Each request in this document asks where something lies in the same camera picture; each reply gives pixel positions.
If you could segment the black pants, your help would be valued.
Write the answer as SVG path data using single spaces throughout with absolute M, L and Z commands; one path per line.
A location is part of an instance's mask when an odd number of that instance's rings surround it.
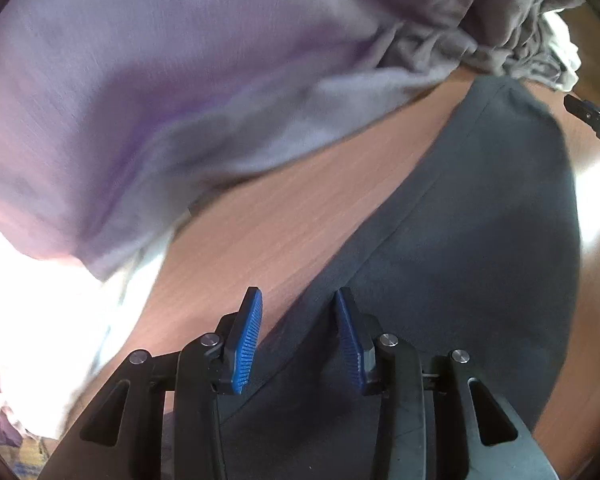
M 379 396 L 355 389 L 335 292 L 428 365 L 466 351 L 530 431 L 566 357 L 580 270 L 576 192 L 550 111 L 477 78 L 408 178 L 344 243 L 219 396 L 223 479 L 373 479 Z

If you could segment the white cloth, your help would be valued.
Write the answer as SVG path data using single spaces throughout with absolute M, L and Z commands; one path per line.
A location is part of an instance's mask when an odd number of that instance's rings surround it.
M 569 27 L 558 12 L 545 12 L 541 25 L 544 44 L 560 64 L 557 89 L 570 92 L 579 81 L 578 70 L 582 65 L 579 48 L 571 41 Z

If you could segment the yellow plaid scarf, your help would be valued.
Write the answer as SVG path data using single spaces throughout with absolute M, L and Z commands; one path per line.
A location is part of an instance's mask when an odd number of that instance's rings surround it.
M 25 437 L 19 448 L 0 445 L 0 455 L 18 479 L 36 480 L 59 441 Z

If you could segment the pink sheer curtain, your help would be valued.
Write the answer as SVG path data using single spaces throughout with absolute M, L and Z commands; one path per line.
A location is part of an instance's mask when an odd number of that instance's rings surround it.
M 88 234 L 82 262 L 39 262 L 0 231 L 0 386 L 23 427 L 57 438 L 74 400 L 135 334 L 176 233 L 149 211 Z

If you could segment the purple grey curtain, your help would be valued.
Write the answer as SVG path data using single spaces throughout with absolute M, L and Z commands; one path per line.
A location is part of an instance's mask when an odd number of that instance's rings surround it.
M 104 280 L 200 196 L 467 64 L 547 84 L 583 0 L 0 0 L 0 231 Z

